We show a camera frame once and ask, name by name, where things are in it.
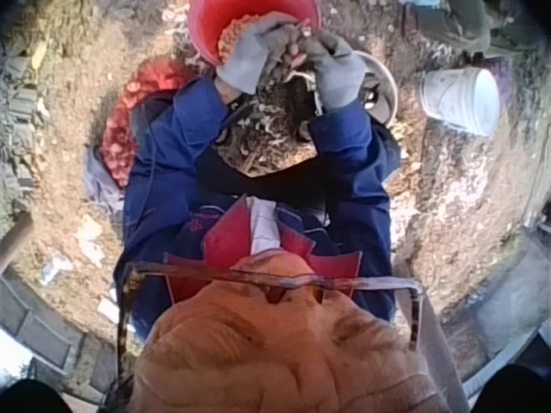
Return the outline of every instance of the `glove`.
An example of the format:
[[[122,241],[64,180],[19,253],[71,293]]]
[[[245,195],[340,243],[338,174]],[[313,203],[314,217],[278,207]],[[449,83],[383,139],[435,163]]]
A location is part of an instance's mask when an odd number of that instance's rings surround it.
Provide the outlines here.
[[[254,95],[260,76],[270,73],[282,60],[288,45],[295,43],[300,30],[291,15],[271,12],[246,28],[235,42],[233,53],[216,74],[235,89]]]
[[[317,29],[300,46],[313,62],[316,89],[326,110],[343,108],[358,97],[367,66],[341,37]]]

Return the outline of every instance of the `wrist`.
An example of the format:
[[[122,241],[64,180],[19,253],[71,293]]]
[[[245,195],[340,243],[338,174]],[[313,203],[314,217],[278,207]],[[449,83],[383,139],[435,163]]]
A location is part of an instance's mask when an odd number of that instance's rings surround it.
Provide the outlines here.
[[[241,91],[233,88],[219,77],[214,78],[214,87],[218,90],[224,104],[228,105],[241,96]]]

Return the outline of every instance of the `glasses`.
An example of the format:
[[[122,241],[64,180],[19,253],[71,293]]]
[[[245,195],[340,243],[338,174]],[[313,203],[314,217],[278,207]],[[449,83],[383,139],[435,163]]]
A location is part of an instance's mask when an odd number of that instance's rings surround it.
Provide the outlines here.
[[[120,383],[123,378],[129,377],[131,361],[127,351],[128,322],[130,311],[136,294],[142,287],[146,276],[191,278],[205,281],[229,281],[241,284],[252,284],[261,288],[268,288],[267,295],[279,298],[287,290],[302,287],[313,287],[321,290],[319,301],[323,300],[323,291],[377,291],[377,290],[407,290],[412,302],[412,322],[409,347],[417,350],[418,333],[420,330],[421,305],[424,289],[421,283],[396,277],[374,278],[340,278],[327,279],[316,274],[303,274],[296,277],[252,273],[236,269],[216,270],[196,265],[169,265],[152,262],[132,262],[124,268],[123,286],[120,301],[119,325],[117,327],[117,377]]]

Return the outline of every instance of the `red bucket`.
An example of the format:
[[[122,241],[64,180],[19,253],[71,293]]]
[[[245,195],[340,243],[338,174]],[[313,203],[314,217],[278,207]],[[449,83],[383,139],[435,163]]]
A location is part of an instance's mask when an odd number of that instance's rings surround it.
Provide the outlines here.
[[[218,40],[222,30],[244,15],[266,15],[270,11],[287,13],[300,22],[309,19],[313,28],[321,24],[316,0],[191,0],[189,37],[208,63],[220,65]]]

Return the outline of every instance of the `pile of nuts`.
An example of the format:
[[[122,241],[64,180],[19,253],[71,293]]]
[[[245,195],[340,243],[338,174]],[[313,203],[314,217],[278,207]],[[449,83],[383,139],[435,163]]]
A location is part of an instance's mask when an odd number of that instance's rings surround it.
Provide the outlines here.
[[[218,54],[222,63],[227,62],[232,55],[233,47],[241,32],[257,22],[259,18],[259,15],[244,15],[240,19],[233,19],[222,31],[218,40]]]

